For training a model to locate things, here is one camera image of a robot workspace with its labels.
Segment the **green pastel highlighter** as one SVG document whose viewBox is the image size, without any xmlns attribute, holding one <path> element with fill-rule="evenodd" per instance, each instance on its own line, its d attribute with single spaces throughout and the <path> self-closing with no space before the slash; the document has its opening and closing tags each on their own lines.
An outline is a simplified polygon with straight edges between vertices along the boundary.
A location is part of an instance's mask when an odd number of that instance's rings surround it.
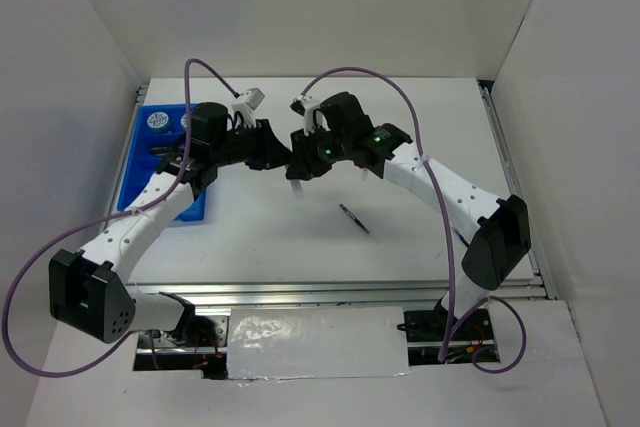
<svg viewBox="0 0 640 427">
<path fill-rule="evenodd" d="M 299 180 L 291 180 L 290 181 L 290 185 L 291 185 L 292 191 L 294 193 L 294 196 L 297 199 L 301 199 L 304 196 L 304 190 L 303 190 L 301 182 Z"/>
</svg>

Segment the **black ink clear pen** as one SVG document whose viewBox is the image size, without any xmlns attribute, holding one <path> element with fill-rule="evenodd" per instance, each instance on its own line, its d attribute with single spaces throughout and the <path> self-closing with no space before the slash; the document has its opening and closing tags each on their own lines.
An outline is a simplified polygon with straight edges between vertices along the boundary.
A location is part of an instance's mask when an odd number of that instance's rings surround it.
<svg viewBox="0 0 640 427">
<path fill-rule="evenodd" d="M 370 230 L 364 225 L 364 223 L 344 204 L 339 204 L 340 209 L 351 219 L 353 223 L 355 223 L 363 232 L 367 235 L 370 235 Z"/>
</svg>

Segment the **purple cap black highlighter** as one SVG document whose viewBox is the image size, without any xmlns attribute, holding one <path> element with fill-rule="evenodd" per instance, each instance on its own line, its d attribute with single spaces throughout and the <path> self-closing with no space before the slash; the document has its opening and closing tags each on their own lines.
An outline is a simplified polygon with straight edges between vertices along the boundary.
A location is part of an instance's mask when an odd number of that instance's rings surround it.
<svg viewBox="0 0 640 427">
<path fill-rule="evenodd" d="M 172 147 L 172 146 L 154 146 L 149 149 L 149 154 L 153 157 L 165 157 L 165 156 L 175 156 L 180 155 L 183 152 L 182 147 Z"/>
</svg>

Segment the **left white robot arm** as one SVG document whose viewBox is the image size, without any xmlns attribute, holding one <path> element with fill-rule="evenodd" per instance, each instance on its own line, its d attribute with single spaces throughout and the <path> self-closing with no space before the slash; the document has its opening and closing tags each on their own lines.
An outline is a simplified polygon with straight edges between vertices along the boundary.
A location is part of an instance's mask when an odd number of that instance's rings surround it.
<svg viewBox="0 0 640 427">
<path fill-rule="evenodd" d="M 229 129 L 228 110 L 201 103 L 183 134 L 162 157 L 128 212 L 78 251 L 49 262 L 49 306 L 56 320 L 111 344 L 128 332 L 160 330 L 176 346 L 196 337 L 194 306 L 168 293 L 133 294 L 135 266 L 160 234 L 212 184 L 221 167 L 252 170 L 286 165 L 290 150 L 266 119 Z"/>
</svg>

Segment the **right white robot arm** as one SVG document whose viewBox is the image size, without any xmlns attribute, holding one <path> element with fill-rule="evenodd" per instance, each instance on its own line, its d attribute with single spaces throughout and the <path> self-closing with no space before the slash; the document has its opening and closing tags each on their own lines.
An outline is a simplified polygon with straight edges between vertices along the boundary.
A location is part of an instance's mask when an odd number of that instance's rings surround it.
<svg viewBox="0 0 640 427">
<path fill-rule="evenodd" d="M 290 108 L 303 119 L 302 128 L 291 135 L 286 169 L 294 189 L 328 173 L 335 163 L 350 161 L 442 213 L 448 231 L 466 242 L 454 292 L 442 299 L 444 309 L 436 316 L 441 335 L 460 338 L 471 326 L 468 311 L 497 290 L 531 248 L 526 203 L 516 195 L 502 199 L 486 192 L 421 154 L 399 127 L 374 125 L 348 92 L 322 102 L 301 95 Z"/>
</svg>

